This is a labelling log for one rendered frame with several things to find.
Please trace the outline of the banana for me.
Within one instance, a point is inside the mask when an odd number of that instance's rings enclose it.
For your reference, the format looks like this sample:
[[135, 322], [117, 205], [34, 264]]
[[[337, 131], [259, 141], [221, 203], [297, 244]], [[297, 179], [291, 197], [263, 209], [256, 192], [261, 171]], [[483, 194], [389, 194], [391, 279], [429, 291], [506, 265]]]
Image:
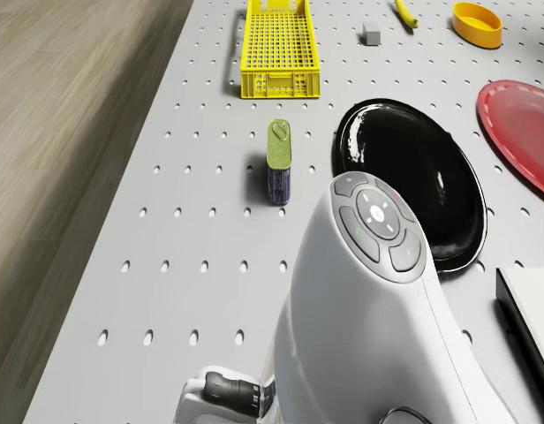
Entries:
[[419, 20], [409, 12], [405, 0], [395, 0], [395, 6], [400, 18], [409, 28], [416, 29], [419, 27]]

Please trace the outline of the yellow basket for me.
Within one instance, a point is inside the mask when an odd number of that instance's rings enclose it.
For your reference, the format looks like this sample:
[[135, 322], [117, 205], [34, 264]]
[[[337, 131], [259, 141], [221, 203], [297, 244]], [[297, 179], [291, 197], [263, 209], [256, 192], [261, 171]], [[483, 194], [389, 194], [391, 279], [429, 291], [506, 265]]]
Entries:
[[309, 0], [246, 0], [241, 97], [318, 98], [320, 59]]

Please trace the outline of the red plate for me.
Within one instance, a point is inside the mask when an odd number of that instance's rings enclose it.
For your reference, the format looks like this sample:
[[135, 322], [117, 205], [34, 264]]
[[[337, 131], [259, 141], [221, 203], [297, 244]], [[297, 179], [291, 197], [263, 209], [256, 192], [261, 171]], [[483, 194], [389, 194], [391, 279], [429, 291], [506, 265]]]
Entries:
[[520, 176], [544, 194], [544, 89], [501, 79], [478, 94], [484, 131]]

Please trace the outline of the black plate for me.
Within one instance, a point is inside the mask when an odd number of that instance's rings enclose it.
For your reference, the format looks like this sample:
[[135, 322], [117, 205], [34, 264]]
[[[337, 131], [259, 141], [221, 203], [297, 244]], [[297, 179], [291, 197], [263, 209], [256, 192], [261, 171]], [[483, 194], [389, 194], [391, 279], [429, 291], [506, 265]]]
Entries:
[[438, 272], [467, 268], [487, 236], [477, 174], [452, 135], [393, 99], [358, 102], [334, 138], [333, 172], [364, 171], [395, 189], [419, 219]]

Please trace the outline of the grey cube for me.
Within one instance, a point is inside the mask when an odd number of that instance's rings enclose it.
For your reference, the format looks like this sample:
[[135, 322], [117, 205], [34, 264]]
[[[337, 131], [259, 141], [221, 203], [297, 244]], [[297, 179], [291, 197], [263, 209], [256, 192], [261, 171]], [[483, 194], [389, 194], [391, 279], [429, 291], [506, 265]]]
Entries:
[[363, 22], [363, 43], [366, 46], [379, 46], [382, 44], [382, 31], [375, 21]]

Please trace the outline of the yellow bowl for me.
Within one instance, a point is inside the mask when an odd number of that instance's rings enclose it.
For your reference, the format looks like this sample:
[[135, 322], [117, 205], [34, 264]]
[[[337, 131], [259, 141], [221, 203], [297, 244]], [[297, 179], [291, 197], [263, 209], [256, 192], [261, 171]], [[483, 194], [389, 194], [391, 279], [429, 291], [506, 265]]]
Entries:
[[453, 5], [453, 28], [467, 42], [484, 49], [502, 46], [502, 20], [488, 8], [470, 2]]

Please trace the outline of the black stove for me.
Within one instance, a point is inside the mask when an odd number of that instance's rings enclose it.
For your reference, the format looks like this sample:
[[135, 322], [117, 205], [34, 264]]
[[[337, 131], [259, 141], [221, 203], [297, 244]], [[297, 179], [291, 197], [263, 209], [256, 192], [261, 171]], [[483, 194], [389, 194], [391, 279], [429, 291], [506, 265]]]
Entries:
[[498, 268], [495, 294], [544, 401], [544, 268]]

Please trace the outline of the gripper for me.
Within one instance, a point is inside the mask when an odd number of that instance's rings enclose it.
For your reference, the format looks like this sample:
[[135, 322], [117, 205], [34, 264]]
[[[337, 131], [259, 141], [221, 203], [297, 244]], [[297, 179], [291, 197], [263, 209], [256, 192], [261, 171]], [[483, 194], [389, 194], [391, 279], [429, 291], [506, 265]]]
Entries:
[[276, 424], [276, 380], [207, 366], [185, 383], [174, 424]]

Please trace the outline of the flat-sided can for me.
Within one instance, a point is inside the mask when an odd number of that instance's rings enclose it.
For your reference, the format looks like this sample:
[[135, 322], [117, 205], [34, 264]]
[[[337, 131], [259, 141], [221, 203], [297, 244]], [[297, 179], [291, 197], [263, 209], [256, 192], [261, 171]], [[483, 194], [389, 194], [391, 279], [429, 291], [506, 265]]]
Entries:
[[291, 196], [291, 128], [283, 119], [273, 119], [267, 129], [268, 197], [285, 205]]

